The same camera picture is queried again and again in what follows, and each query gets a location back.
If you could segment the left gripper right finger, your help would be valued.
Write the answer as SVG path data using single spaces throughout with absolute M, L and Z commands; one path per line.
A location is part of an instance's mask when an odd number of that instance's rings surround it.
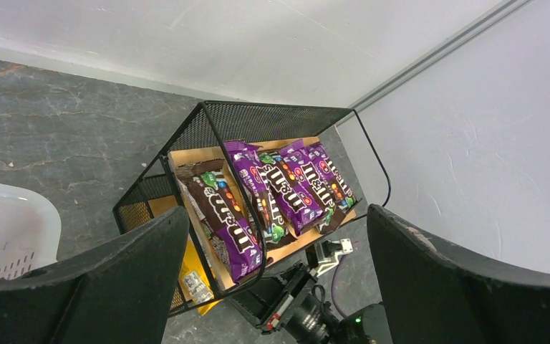
M 375 204 L 367 237 L 394 343 L 550 343 L 550 274 L 476 253 Z

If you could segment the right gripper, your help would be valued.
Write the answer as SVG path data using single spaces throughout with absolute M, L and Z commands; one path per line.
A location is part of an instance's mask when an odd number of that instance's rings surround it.
M 326 301 L 325 288 L 302 262 L 229 297 L 229 301 L 262 335 L 285 331 L 297 343 L 346 343 L 341 320 Z

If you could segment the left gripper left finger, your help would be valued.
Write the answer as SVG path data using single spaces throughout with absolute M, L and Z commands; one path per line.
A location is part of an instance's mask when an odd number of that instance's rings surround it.
M 0 343 L 159 343 L 189 229 L 175 207 L 77 256 L 0 279 Z

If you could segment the yellow candy bag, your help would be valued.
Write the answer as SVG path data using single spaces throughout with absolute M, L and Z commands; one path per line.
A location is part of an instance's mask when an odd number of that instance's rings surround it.
M 220 302 L 220 300 L 215 301 L 206 271 L 201 264 L 197 249 L 190 236 L 187 239 L 178 280 L 184 296 L 189 297 L 194 305 L 211 301 L 211 303 L 197 308 L 200 316 L 206 315 Z

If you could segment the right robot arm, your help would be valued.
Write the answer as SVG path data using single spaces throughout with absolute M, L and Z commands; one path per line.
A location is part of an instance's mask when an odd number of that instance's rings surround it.
M 337 317 L 326 301 L 317 273 L 302 263 L 261 277 L 229 298 L 263 335 L 286 331 L 297 343 L 391 343 L 385 309 L 368 305 Z

